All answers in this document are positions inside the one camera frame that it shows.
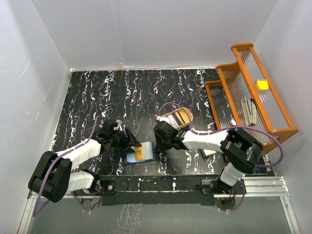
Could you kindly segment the blue leather card holder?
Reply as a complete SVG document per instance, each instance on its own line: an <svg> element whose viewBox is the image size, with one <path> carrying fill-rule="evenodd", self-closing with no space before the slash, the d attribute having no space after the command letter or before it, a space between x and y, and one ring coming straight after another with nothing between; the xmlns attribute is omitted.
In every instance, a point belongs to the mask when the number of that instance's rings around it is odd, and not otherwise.
<svg viewBox="0 0 312 234"><path fill-rule="evenodd" d="M124 154L125 164L137 164L155 161L156 151L152 142L143 142L140 147L132 146Z"/></svg>

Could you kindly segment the beige oval card tray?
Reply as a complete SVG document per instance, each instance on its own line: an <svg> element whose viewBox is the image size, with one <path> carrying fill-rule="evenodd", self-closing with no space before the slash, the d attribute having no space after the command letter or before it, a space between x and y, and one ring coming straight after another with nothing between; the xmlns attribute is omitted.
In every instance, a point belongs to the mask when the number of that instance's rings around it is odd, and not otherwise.
<svg viewBox="0 0 312 234"><path fill-rule="evenodd" d="M162 115L159 121L165 121L176 130L189 127L193 121L193 114L187 108L178 108L167 114Z"/></svg>

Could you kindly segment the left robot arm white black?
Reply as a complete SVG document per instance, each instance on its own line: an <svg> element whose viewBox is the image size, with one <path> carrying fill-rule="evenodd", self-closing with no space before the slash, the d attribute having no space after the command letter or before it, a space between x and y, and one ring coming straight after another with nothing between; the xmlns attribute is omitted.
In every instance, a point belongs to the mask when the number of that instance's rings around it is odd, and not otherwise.
<svg viewBox="0 0 312 234"><path fill-rule="evenodd" d="M73 170L111 148L132 153L140 146L128 127L107 119L101 129L92 129L83 142L57 153L44 152L29 180L28 189L53 203L59 202L66 193L77 190L94 195L101 187L98 175L89 170Z"/></svg>

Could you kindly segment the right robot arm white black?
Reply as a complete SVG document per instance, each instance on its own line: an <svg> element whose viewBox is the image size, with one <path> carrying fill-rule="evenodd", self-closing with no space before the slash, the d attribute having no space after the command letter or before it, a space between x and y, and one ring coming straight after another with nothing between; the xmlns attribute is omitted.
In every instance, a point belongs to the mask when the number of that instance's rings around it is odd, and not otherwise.
<svg viewBox="0 0 312 234"><path fill-rule="evenodd" d="M214 194L231 193L241 178L253 174L264 150L261 142L239 127L209 133L186 128L177 130L160 121L154 127L154 134L160 151L201 149L224 154L229 163L218 178L201 185L203 190Z"/></svg>

